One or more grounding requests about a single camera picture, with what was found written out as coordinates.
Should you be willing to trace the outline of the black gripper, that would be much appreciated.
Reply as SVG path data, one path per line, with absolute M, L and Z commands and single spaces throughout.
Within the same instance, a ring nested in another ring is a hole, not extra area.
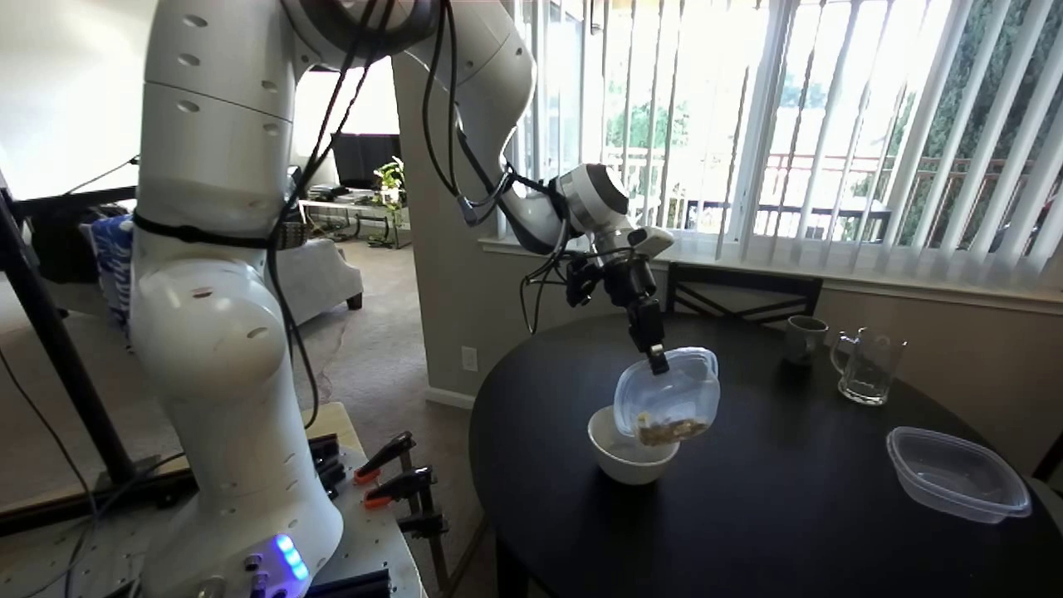
M 664 314 L 658 305 L 654 279 L 647 258 L 639 251 L 617 251 L 605 261 L 605 291 L 616 305 L 628 312 L 628 336 L 647 349 L 647 365 L 654 375 L 668 371 Z

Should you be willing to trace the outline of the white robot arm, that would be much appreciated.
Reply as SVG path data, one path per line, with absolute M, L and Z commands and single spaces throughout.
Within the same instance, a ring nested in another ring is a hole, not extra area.
M 129 340 L 196 479 L 144 566 L 145 598 L 306 598 L 346 519 L 311 464 L 267 251 L 290 199 L 306 68 L 414 55 L 454 104 L 460 148 L 533 251 L 590 243 L 590 276 L 647 359 L 664 323 L 647 261 L 597 166 L 536 183 L 506 163 L 536 63 L 497 0 L 161 0 L 145 43 Z

